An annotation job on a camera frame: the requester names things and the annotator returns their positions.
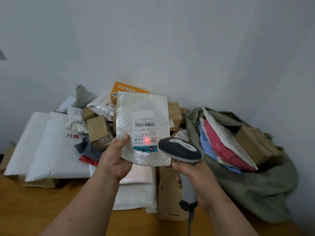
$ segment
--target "white wall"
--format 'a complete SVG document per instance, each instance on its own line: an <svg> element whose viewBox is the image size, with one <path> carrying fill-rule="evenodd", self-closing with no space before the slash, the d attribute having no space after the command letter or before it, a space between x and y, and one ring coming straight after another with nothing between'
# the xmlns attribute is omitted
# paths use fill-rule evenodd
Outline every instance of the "white wall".
<svg viewBox="0 0 315 236"><path fill-rule="evenodd" d="M315 234L315 25L253 126L276 136L299 174L297 190L287 200L293 219Z"/></svg>
<svg viewBox="0 0 315 236"><path fill-rule="evenodd" d="M314 0L1 0L0 152L33 111L115 81L251 123L314 23Z"/></svg>

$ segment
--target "wooden table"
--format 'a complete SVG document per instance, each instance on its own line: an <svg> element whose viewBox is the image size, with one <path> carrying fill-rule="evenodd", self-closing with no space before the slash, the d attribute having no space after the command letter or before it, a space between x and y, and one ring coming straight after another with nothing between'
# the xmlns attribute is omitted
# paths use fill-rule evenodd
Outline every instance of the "wooden table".
<svg viewBox="0 0 315 236"><path fill-rule="evenodd" d="M57 189L22 187L0 176L0 235L37 235L79 192L86 179L61 182ZM301 235L293 222L272 225L248 211L243 212L259 235ZM159 220L144 209L115 210L109 223L109 235L187 235L187 222ZM215 235L204 210L196 209L191 235Z"/></svg>

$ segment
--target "finger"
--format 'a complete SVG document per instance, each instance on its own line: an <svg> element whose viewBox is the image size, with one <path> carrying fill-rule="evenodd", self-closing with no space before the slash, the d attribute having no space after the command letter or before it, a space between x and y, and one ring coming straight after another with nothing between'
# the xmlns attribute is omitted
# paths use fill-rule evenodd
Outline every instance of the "finger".
<svg viewBox="0 0 315 236"><path fill-rule="evenodd" d="M128 134L125 134L122 139L113 144L113 148L122 149L124 145L129 141L130 137Z"/></svg>
<svg viewBox="0 0 315 236"><path fill-rule="evenodd" d="M175 181L177 184L181 184L181 178L178 171L176 172L176 175L175 175Z"/></svg>
<svg viewBox="0 0 315 236"><path fill-rule="evenodd" d="M176 170L179 171L180 173L191 177L192 173L194 172L194 167L192 165L187 164L186 162L173 162L172 167Z"/></svg>
<svg viewBox="0 0 315 236"><path fill-rule="evenodd" d="M109 144L109 147L111 147L112 145L114 145L117 142L117 136L112 140L112 142Z"/></svg>

